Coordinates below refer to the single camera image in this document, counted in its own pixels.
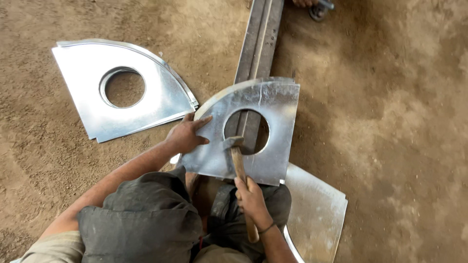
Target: hammer head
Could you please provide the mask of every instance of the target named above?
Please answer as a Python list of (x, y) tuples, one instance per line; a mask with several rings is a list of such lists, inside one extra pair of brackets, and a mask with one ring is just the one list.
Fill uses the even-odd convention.
[(244, 137), (242, 136), (228, 137), (226, 138), (226, 140), (223, 141), (223, 148), (226, 150), (226, 149), (236, 147), (236, 146), (240, 147), (242, 146), (243, 142), (244, 142)]

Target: wrist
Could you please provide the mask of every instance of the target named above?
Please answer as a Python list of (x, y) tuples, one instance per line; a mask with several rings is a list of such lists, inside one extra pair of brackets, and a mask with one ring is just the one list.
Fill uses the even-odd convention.
[(268, 211), (264, 211), (255, 218), (253, 218), (255, 225), (257, 226), (258, 231), (263, 231), (269, 228), (273, 224), (273, 218), (271, 218)]
[(156, 146), (159, 146), (159, 145), (161, 145), (161, 147), (163, 147), (164, 151), (166, 151), (168, 153), (168, 155), (170, 155), (171, 157), (175, 156), (175, 155), (177, 155), (177, 154), (179, 154), (181, 152), (181, 150), (177, 146), (177, 143), (172, 141), (172, 140), (166, 139), (166, 140), (162, 141), (161, 143), (157, 144)]

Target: wooden hammer handle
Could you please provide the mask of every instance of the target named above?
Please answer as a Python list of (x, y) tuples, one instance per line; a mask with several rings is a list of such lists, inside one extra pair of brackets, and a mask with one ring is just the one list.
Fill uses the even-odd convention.
[[(249, 186), (247, 185), (247, 176), (245, 175), (244, 161), (242, 159), (240, 148), (232, 147), (231, 155), (233, 158), (236, 176), (240, 178), (248, 188)], [(250, 243), (258, 242), (258, 240), (260, 240), (260, 236), (258, 235), (257, 227), (255, 226), (253, 219), (248, 215), (245, 215), (245, 224), (247, 226), (247, 234), (249, 235)]]

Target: dusty floor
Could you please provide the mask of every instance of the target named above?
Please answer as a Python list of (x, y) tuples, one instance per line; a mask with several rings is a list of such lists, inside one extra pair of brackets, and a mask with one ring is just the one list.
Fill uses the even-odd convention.
[[(290, 161), (347, 195), (335, 262), (468, 261), (468, 2), (288, 2), (272, 75), (301, 84)], [(163, 52), (200, 103), (233, 82), (244, 0), (0, 0), (0, 263), (175, 124), (87, 138), (51, 53), (106, 38)]]

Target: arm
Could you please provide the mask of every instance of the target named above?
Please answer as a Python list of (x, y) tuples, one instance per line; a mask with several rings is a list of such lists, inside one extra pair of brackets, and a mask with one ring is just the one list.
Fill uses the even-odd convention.
[(250, 176), (247, 177), (247, 185), (239, 178), (235, 178), (234, 182), (237, 187), (237, 204), (241, 212), (253, 219), (259, 233), (266, 230), (260, 234), (260, 239), (265, 247), (267, 261), (297, 263), (279, 228), (276, 225), (269, 228), (273, 224), (273, 219), (266, 209), (265, 199), (258, 184)]
[(102, 206), (104, 199), (115, 192), (120, 183), (137, 179), (145, 173), (159, 171), (172, 156), (188, 153), (200, 144), (209, 143), (208, 139), (197, 136), (195, 132), (211, 121), (212, 117), (193, 121), (193, 116), (194, 113), (187, 114), (181, 123), (172, 128), (163, 142), (126, 162), (86, 191), (47, 227), (40, 239), (52, 234), (78, 230), (76, 215), (83, 207)]

